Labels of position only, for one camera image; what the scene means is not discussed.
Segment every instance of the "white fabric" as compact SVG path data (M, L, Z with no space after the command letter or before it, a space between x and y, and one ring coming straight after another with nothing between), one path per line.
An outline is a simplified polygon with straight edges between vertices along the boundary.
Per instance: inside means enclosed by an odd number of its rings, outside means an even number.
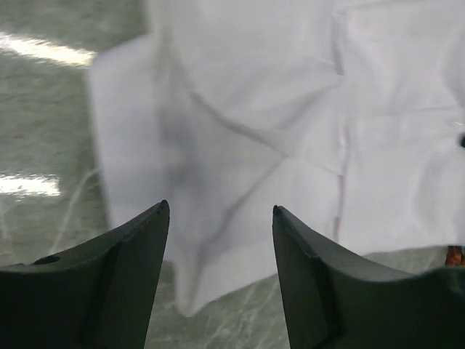
M465 244L465 1L148 1L94 136L112 226L169 200L182 313L275 273L274 204L360 254Z

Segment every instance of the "countertop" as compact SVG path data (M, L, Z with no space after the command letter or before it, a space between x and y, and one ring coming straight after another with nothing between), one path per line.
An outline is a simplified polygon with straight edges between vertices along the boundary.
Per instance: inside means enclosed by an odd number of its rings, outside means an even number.
M83 79L92 58L145 31L132 0L0 0L0 265L33 262L107 230ZM411 272L444 248L377 254ZM162 269L146 348L288 348L277 277L178 314Z

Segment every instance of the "folded cloth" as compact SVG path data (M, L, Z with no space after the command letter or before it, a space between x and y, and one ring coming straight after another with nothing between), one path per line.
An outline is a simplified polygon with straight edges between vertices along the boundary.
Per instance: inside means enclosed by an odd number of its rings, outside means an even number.
M465 2L147 4L95 144L112 225L169 200L182 313L275 273L274 204L359 254L465 245Z

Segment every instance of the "black object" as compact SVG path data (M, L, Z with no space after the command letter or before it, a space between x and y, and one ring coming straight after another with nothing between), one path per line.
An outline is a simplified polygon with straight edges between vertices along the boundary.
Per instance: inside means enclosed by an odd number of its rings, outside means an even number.
M384 267L278 207L273 238L291 349L465 346L465 269Z
M465 148L465 134L460 135L460 146Z
M143 349L168 226L164 201L72 249L0 267L0 348Z

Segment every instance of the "marble tabletop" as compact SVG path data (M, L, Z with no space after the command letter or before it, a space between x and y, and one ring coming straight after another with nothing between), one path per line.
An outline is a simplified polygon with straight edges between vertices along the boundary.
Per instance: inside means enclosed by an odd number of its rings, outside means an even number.
M32 262L107 229L83 77L92 58L145 31L132 0L0 0L0 265ZM377 254L412 272L444 248ZM146 348L288 348L278 280L178 314L163 267Z

